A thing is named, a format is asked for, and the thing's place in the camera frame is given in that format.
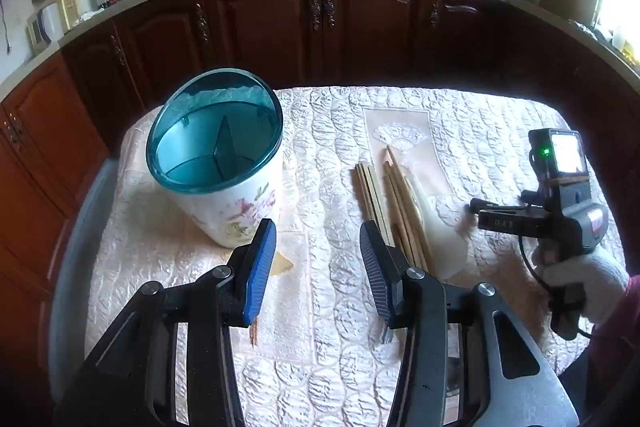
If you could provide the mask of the right hand white glove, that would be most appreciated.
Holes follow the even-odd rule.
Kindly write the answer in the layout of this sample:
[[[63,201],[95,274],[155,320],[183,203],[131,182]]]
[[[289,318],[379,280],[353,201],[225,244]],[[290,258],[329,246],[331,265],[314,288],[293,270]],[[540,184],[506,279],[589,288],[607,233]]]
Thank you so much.
[[[601,245],[590,254],[560,261],[558,244],[541,241],[534,250],[533,262],[550,287],[582,285],[586,295],[582,315],[596,325],[612,315],[629,287],[626,269]]]

